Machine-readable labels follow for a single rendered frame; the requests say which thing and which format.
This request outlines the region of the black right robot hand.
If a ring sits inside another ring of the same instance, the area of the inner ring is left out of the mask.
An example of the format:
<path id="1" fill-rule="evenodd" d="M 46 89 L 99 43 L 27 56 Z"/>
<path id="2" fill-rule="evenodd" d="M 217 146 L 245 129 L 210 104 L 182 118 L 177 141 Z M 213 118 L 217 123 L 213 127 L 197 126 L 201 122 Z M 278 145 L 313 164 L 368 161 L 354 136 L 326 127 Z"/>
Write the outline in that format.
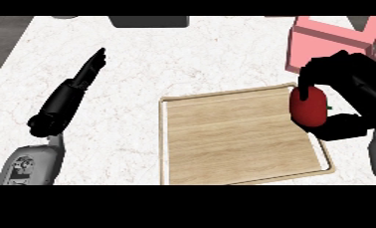
<path id="1" fill-rule="evenodd" d="M 300 100 L 312 99 L 310 89 L 329 86 L 359 114 L 337 114 L 322 126 L 298 126 L 319 139 L 338 140 L 365 136 L 376 128 L 376 62 L 362 53 L 340 51 L 331 57 L 313 58 L 300 70 Z"/>

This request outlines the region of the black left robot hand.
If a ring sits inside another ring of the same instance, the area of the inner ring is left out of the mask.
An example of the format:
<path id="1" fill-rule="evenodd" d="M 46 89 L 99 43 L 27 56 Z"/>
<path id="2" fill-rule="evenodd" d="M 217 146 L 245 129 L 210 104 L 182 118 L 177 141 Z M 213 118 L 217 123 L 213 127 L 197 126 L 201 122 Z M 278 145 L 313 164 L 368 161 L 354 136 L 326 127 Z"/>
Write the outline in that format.
<path id="1" fill-rule="evenodd" d="M 58 135 L 67 128 L 86 91 L 107 65 L 107 49 L 102 48 L 86 62 L 77 76 L 67 79 L 49 96 L 39 113 L 30 118 L 30 133 L 37 137 Z"/>

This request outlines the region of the pink cardboard box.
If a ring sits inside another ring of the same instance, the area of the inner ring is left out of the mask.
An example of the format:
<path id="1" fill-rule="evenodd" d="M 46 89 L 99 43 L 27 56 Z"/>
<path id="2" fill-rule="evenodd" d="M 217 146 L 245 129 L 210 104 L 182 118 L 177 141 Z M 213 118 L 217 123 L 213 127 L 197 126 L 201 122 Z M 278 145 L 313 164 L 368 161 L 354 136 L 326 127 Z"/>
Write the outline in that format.
<path id="1" fill-rule="evenodd" d="M 285 70 L 300 73 L 313 58 L 331 57 L 341 50 L 362 53 L 376 61 L 376 16 L 371 16 L 363 31 L 313 21 L 297 16 L 288 36 Z"/>

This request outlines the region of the pale wooden tray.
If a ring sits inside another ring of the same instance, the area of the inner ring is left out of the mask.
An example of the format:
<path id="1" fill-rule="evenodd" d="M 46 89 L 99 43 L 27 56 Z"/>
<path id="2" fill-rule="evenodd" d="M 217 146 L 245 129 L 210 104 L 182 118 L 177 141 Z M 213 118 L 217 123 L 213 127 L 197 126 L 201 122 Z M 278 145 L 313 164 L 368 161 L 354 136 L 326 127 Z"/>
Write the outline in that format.
<path id="1" fill-rule="evenodd" d="M 335 171 L 323 141 L 291 121 L 294 87 L 161 98 L 163 185 L 257 184 Z"/>

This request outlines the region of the dark grey appliance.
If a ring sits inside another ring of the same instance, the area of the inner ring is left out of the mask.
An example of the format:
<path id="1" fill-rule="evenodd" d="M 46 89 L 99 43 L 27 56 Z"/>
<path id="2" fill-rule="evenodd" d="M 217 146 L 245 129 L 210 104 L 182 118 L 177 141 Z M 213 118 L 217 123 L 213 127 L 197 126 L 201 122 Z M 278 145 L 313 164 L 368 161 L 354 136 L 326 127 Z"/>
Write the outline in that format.
<path id="1" fill-rule="evenodd" d="M 185 28 L 189 16 L 111 16 L 118 28 Z"/>

